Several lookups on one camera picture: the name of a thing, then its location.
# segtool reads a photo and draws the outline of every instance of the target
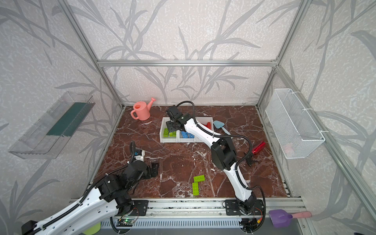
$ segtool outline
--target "watering can spout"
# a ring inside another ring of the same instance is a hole
[[[151,101],[147,104],[147,106],[146,106],[148,110],[150,110],[150,108],[152,107],[152,104],[153,104],[154,101],[156,101],[156,99],[154,99],[154,98],[152,97],[152,100],[151,100]]]

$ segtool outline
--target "wallpaper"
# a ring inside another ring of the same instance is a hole
[[[106,73],[124,104],[255,105],[270,67],[108,67]]]
[[[300,0],[69,3],[99,59],[270,60]]]
[[[259,110],[294,197],[301,196],[319,235],[375,235],[376,224],[360,203],[326,147],[320,145],[308,157],[286,159],[265,109],[274,89],[286,88],[276,75]]]
[[[376,1],[311,5],[282,66],[376,193]]]
[[[0,3],[0,233],[20,234],[82,195],[121,111],[55,1]],[[95,105],[56,159],[8,152],[64,92]]]

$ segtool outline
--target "marble surface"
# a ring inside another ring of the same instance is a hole
[[[136,147],[146,151],[145,162],[159,163],[159,175],[142,180],[132,198],[146,197],[193,197],[193,177],[205,175],[205,181],[199,182],[199,197],[234,197],[235,193],[224,172],[211,162],[211,151],[204,143],[160,143],[159,130],[162,117],[166,117],[167,106],[153,106],[151,117],[146,121],[134,120],[130,116],[133,108],[126,107],[116,130],[108,152],[100,166],[97,178],[110,172],[130,159],[129,143],[136,142]],[[185,113],[192,114],[191,106],[180,106]],[[245,135],[254,145],[267,141],[260,119],[254,106],[197,106],[197,117],[213,117],[225,123],[226,129],[233,134]],[[233,139],[238,157],[248,150],[245,140]],[[249,167],[244,162],[241,171],[250,186],[260,185],[266,197],[286,197],[281,177],[272,153],[267,145],[254,156],[259,163]],[[256,196],[261,193],[255,190]]]

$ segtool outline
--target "mesh basket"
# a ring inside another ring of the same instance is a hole
[[[291,89],[275,89],[266,108],[285,157],[305,158],[325,138]]]

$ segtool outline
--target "pink shovel handle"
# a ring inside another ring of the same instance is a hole
[[[309,218],[312,216],[312,214],[309,211],[299,212],[291,215],[293,216],[293,218]]]
[[[134,113],[135,111],[136,111],[136,110],[132,110],[132,111],[130,112],[130,115],[132,116],[133,119],[137,120],[138,117],[135,117],[135,116],[133,115],[133,113]]]

